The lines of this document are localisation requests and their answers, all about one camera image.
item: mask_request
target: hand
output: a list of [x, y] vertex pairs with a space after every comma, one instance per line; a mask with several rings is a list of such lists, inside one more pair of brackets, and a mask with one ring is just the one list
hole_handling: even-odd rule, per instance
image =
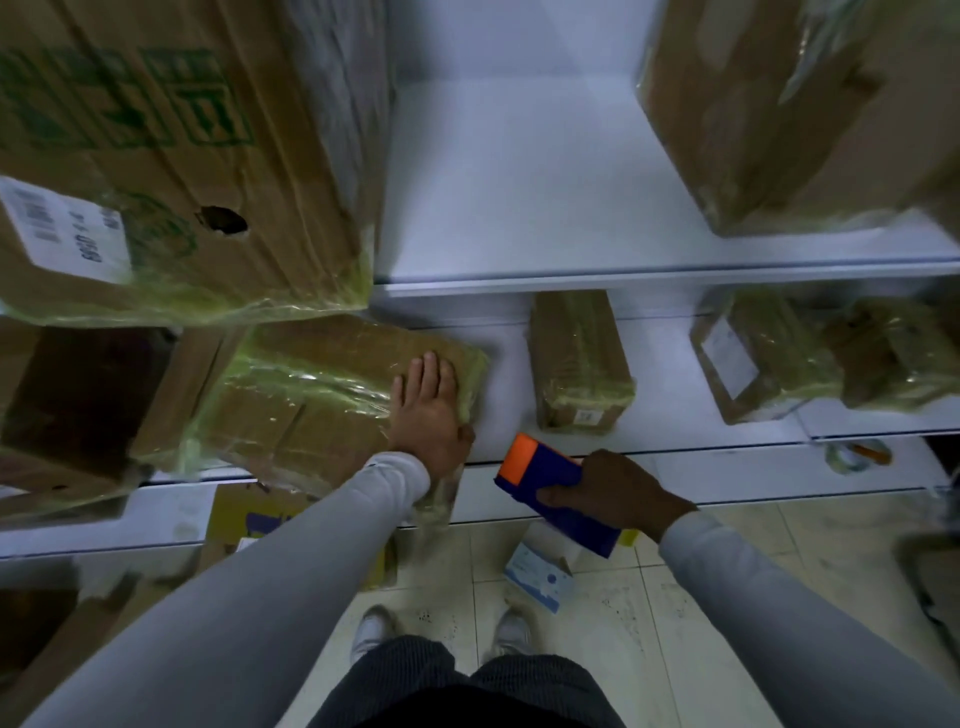
[[537, 491], [553, 508], [572, 508], [613, 528], [638, 528], [657, 543], [680, 516], [697, 510], [689, 500], [663, 490], [657, 479], [626, 455], [600, 449], [584, 458], [573, 486]]
[[436, 484], [467, 461], [473, 439], [473, 428], [457, 422], [453, 365], [433, 352], [411, 361], [406, 382], [398, 376], [390, 392], [387, 447], [416, 457]]

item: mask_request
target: sleeve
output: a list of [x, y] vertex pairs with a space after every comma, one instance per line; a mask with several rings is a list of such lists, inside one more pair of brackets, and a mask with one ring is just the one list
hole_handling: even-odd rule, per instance
[[100, 650], [24, 728], [273, 728], [429, 475], [373, 457], [350, 481], [184, 584]]
[[703, 513], [660, 554], [786, 728], [960, 725], [960, 698], [863, 624]]

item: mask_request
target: leg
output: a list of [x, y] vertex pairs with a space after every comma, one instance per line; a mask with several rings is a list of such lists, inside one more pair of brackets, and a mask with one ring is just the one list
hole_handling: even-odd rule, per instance
[[330, 692], [311, 726], [352, 728], [423, 688], [467, 682], [442, 644], [398, 636], [395, 625], [384, 607], [373, 607], [363, 616], [350, 651], [352, 667]]
[[565, 657], [538, 655], [526, 619], [508, 610], [497, 624], [488, 660], [469, 681], [590, 728], [624, 728], [590, 673]]

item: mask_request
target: dirty floor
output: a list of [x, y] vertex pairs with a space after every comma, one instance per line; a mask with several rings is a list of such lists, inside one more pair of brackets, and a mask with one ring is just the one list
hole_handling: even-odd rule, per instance
[[[899, 539], [936, 530], [925, 493], [817, 498], [717, 506], [709, 511], [960, 691], [960, 674], [921, 612], [894, 560]], [[430, 549], [398, 534], [392, 589], [358, 595], [337, 625], [297, 700], [280, 722], [301, 728], [345, 674], [360, 615], [382, 603], [405, 632], [443, 643], [470, 673], [510, 603], [531, 605], [545, 651], [586, 667], [628, 728], [777, 726], [730, 648], [677, 585], [656, 546], [618, 547], [609, 561], [587, 554], [576, 593], [553, 616], [501, 572], [525, 521], [449, 528]]]

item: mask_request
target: white sneaker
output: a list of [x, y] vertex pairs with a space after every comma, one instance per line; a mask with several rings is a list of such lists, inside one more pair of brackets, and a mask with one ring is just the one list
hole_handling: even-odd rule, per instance
[[396, 637], [396, 619], [393, 613], [382, 604], [368, 609], [357, 625], [353, 635], [353, 646], [350, 648], [350, 664], [366, 655], [375, 647]]
[[503, 655], [536, 655], [533, 631], [530, 622], [516, 607], [510, 607], [500, 618], [493, 631], [493, 644], [483, 661]]

